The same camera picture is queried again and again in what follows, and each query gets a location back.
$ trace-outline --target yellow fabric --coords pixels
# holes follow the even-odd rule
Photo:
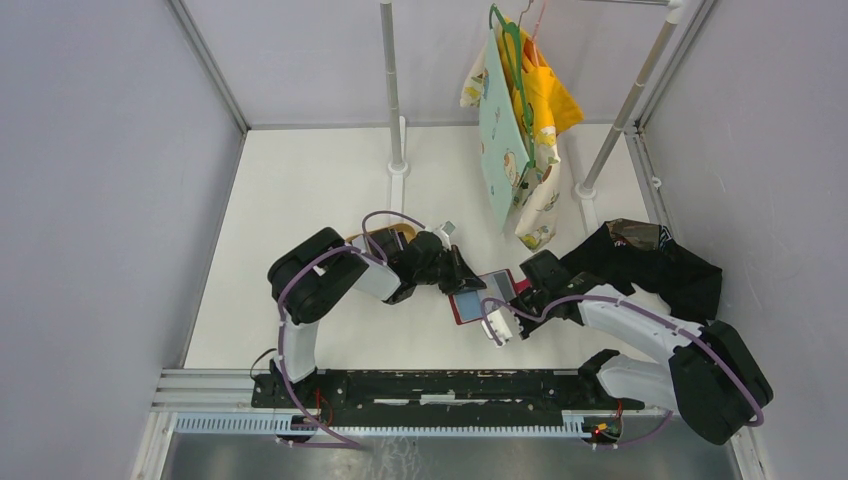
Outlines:
[[[495,35],[498,41],[498,51],[501,55],[501,65],[504,69],[507,85],[512,96],[513,111],[518,126],[524,132],[524,108],[521,104],[521,95],[513,84],[513,78],[507,51],[510,58],[515,60],[515,44],[507,36],[504,43],[503,35]],[[577,102],[568,93],[568,90],[559,81],[554,71],[548,66],[541,51],[537,50],[534,55],[534,45],[530,36],[521,30],[521,80],[524,84],[524,94],[527,103],[533,112],[533,137],[537,144],[553,146],[556,143],[556,135],[568,130],[583,121],[583,111]],[[556,127],[556,135],[543,134],[542,129],[548,126]]]

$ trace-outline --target metal pole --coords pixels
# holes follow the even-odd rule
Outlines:
[[[383,52],[386,56],[386,90],[389,97],[389,129],[392,134],[392,163],[390,168],[402,170],[404,159],[400,140],[400,105],[397,91],[395,33],[392,24],[391,0],[383,0],[380,3],[380,18],[383,21]]]
[[[645,64],[642,65],[642,70],[639,72],[639,76],[636,77],[636,82],[633,83],[633,87],[631,87],[630,93],[627,95],[627,100],[625,100],[624,105],[621,106],[621,111],[618,112],[615,123],[613,123],[612,128],[610,128],[607,138],[604,140],[604,144],[601,146],[601,150],[595,158],[595,163],[592,164],[592,168],[586,175],[586,180],[584,180],[578,187],[579,190],[582,190],[582,192],[589,193],[595,186],[595,181],[598,179],[598,175],[601,174],[601,169],[604,168],[604,164],[606,164],[607,160],[609,160],[610,153],[612,153],[612,149],[615,147],[615,143],[618,141],[618,137],[621,135],[621,131],[624,129],[625,123],[627,123],[627,120],[630,119],[630,114],[633,113],[633,109],[636,107],[636,102],[639,101],[639,97],[642,95],[642,90],[645,88],[645,82],[648,81],[648,78],[654,71],[654,67],[656,67],[657,61],[659,61],[666,45],[668,45],[668,41],[671,39],[671,35],[674,33],[677,23],[678,22],[676,21],[671,22],[667,19],[665,24],[663,24],[663,28],[660,30],[660,34],[654,42],[654,46],[651,47],[651,51],[648,53],[648,58],[645,60]]]

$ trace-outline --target robotic arm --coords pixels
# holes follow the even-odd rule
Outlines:
[[[422,231],[409,243],[390,230],[375,232],[372,239],[386,253],[383,260],[325,228],[275,262],[268,280],[284,314],[280,368],[291,382],[316,370],[318,321],[350,288],[387,304],[409,298],[419,284],[437,284],[446,295],[484,288],[458,248],[450,245],[452,229],[447,223]],[[752,425],[761,423],[760,408],[773,392],[729,325],[717,321],[702,326],[633,305],[597,277],[571,275],[549,251],[537,253],[521,269],[530,287],[491,316],[504,322],[515,314],[522,339],[552,318],[569,319],[607,332],[654,360],[642,362],[613,350],[595,355],[579,372],[594,376],[596,388],[605,394],[679,411],[693,430],[715,444],[725,443],[754,416]],[[507,340],[504,331],[501,325],[487,333],[501,344]]]

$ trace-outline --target black wire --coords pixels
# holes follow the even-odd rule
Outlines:
[[[268,355],[269,353],[271,353],[271,352],[276,352],[276,351],[277,351],[277,349],[276,349],[276,348],[269,348],[268,350],[265,350],[264,352],[262,352],[262,355],[259,355],[259,358],[257,358],[257,359],[253,362],[253,365],[251,365],[251,366],[250,366],[250,373],[249,373],[249,375],[250,375],[250,378],[252,378],[254,382],[256,381],[256,377],[254,377],[254,376],[253,376],[253,369],[256,367],[256,364],[257,364],[257,363],[259,363],[259,361],[260,361],[260,360],[262,360],[263,358],[265,358],[265,356],[266,356],[266,355]]]

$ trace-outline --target table surface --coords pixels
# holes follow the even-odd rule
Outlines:
[[[571,161],[590,165],[609,125],[581,125],[561,136]],[[418,127],[407,131],[405,213],[427,225],[450,220],[452,241],[473,270],[509,268],[531,253],[494,225],[479,166],[477,127]],[[563,160],[566,149],[560,148]],[[212,261],[186,368],[248,368],[276,345],[279,317],[266,280],[270,265],[319,229],[343,237],[361,219],[388,205],[387,128],[251,131]],[[580,210],[563,174],[557,236],[561,256],[583,241]],[[648,216],[627,147],[619,141],[597,183],[598,217]],[[385,224],[374,219],[370,228]],[[509,226],[504,232],[511,232]],[[642,301],[656,304],[651,295]],[[418,287],[399,305],[351,290],[319,327],[316,360],[335,369],[576,368],[604,348],[643,355],[621,341],[573,322],[552,321],[528,340],[517,335],[495,348],[479,322],[457,326],[447,297]]]

